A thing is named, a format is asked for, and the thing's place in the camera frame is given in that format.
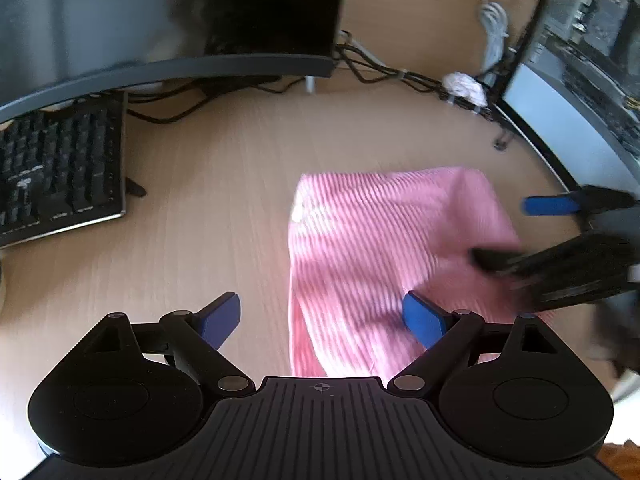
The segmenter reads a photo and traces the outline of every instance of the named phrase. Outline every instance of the crosshair marking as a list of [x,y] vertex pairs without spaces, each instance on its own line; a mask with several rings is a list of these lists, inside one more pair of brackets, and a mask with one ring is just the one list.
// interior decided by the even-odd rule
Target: crosshair marking
[[320,393],[324,393],[325,391],[327,391],[331,386],[329,386],[327,383],[318,383],[318,384],[314,384],[312,386],[312,388],[314,390],[317,390]]

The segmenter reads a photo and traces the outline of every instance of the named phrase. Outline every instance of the black cable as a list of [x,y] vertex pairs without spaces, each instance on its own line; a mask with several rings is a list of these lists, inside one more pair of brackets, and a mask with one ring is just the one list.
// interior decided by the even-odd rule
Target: black cable
[[193,88],[197,88],[200,83],[200,80],[196,79],[194,81],[189,81],[183,85],[174,88],[173,90],[168,90],[166,92],[156,92],[156,93],[144,93],[144,92],[130,92],[129,93],[129,101],[132,103],[152,103],[155,101],[159,101],[162,99],[167,99],[169,97],[174,97],[178,94],[186,92],[187,90],[191,90]]
[[152,116],[149,116],[149,115],[141,114],[140,112],[137,112],[135,110],[127,110],[127,114],[129,114],[131,116],[134,116],[136,118],[139,118],[139,119],[141,119],[143,121],[146,121],[147,123],[152,123],[152,124],[171,124],[171,123],[175,123],[175,122],[179,121],[180,119],[185,118],[187,115],[192,114],[196,110],[199,110],[205,104],[209,103],[210,101],[213,101],[213,99],[215,99],[216,97],[218,97],[218,96],[217,95],[210,95],[208,97],[205,97],[202,101],[197,102],[191,108],[187,108],[185,111],[180,112],[179,114],[174,115],[172,117],[166,117],[166,118],[152,117]]
[[280,94],[284,94],[284,92],[289,90],[292,86],[295,86],[298,83],[303,82],[304,80],[305,80],[304,77],[299,77],[298,79],[294,79],[293,81],[288,83],[284,88],[281,88],[281,89],[268,88],[267,86],[262,86],[262,85],[256,85],[253,88],[255,88],[256,90],[262,90],[263,92],[267,92],[269,94],[280,95]]
[[[343,60],[347,67],[353,72],[358,81],[364,84],[374,84],[381,81],[399,80],[405,85],[409,86],[413,90],[420,93],[429,93],[436,90],[440,90],[442,85],[439,81],[430,77],[418,74],[417,72],[411,72],[409,70],[399,70],[397,68],[391,68],[388,66],[380,65],[371,59],[365,52],[350,44],[338,44],[335,47],[335,51],[339,56],[339,59]],[[361,60],[354,59],[349,56],[348,53],[359,56]],[[363,73],[357,68],[356,65],[364,66],[381,73],[382,75],[369,78],[363,75]]]

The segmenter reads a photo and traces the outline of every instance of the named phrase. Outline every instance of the wall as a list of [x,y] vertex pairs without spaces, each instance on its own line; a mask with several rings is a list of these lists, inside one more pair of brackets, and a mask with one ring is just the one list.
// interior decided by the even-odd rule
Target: wall
[[[510,19],[511,39],[529,21],[538,0],[496,0]],[[342,28],[380,59],[399,68],[442,77],[477,73],[485,36],[481,0],[345,0]]]

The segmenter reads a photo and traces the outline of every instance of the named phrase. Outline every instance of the metal screw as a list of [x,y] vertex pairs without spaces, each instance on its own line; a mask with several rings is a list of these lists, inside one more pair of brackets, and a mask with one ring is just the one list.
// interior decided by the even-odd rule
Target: metal screw
[[226,392],[239,392],[249,385],[249,381],[239,375],[228,375],[218,381],[218,387]]
[[401,375],[394,379],[394,386],[398,390],[417,392],[424,388],[424,379],[415,375]]

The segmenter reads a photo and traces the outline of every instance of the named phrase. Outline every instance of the cable bundle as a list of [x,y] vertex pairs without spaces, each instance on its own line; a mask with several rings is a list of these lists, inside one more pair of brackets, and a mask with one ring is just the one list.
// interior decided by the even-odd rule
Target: cable bundle
[[486,49],[482,62],[482,73],[486,73],[502,59],[504,40],[508,37],[509,17],[500,4],[482,0],[480,23],[486,31]]
[[[244,88],[255,88],[257,90],[261,90],[263,92],[268,92],[271,94],[284,94],[284,92],[286,92],[287,90],[289,90],[292,86],[297,85],[298,83],[300,83],[301,81],[304,81],[305,78],[300,77],[297,78],[291,82],[289,82],[287,85],[285,85],[283,88],[278,89],[278,88],[270,88],[268,86],[264,86],[264,85],[254,85],[254,86],[247,86]],[[184,92],[187,92],[191,89],[200,89],[202,88],[204,85],[206,84],[206,79],[194,79],[193,81],[189,81],[188,83],[185,83],[181,86],[178,86],[178,88],[175,88],[173,90],[169,90],[166,92],[155,92],[155,93],[144,93],[144,92],[130,92],[129,96],[128,96],[128,102],[130,104],[148,104],[148,103],[153,103],[156,101],[161,101],[163,99],[168,99],[169,97],[174,97],[177,96],[179,94],[182,94]],[[159,117],[152,117],[146,114],[141,114],[140,112],[137,112],[135,110],[127,110],[127,114],[136,117],[140,120],[146,121],[147,123],[152,123],[152,124],[172,124],[175,123],[183,118],[185,118],[186,116],[194,113],[196,110],[199,110],[200,108],[202,108],[204,105],[210,103],[211,101],[213,101],[213,99],[220,97],[222,94],[231,92],[231,91],[235,91],[238,90],[240,88],[236,88],[236,87],[229,87],[228,89],[225,88],[219,88],[218,92],[207,95],[205,98],[201,99],[200,101],[198,101],[196,104],[194,104],[193,106],[191,106],[190,108],[187,108],[186,110],[180,112],[179,114],[176,114],[172,117],[166,117],[166,118],[159,118]],[[102,92],[103,95],[113,95],[115,92],[121,92],[121,90],[109,90],[109,91],[105,91]]]
[[[343,33],[347,35],[348,42],[337,44],[335,46],[336,54],[338,55],[338,59],[342,60],[347,67],[349,67],[353,75],[356,76],[361,83],[373,84],[381,81],[398,80],[423,94],[442,89],[442,85],[437,79],[432,79],[417,72],[411,72],[410,70],[391,68],[383,64],[378,58],[359,46],[359,44],[356,46],[357,42],[351,38],[348,32],[343,31]],[[349,56],[349,54],[355,54],[360,57],[360,59],[354,59],[352,56]],[[358,69],[358,66],[375,70],[382,75],[371,78],[366,77],[362,71]]]

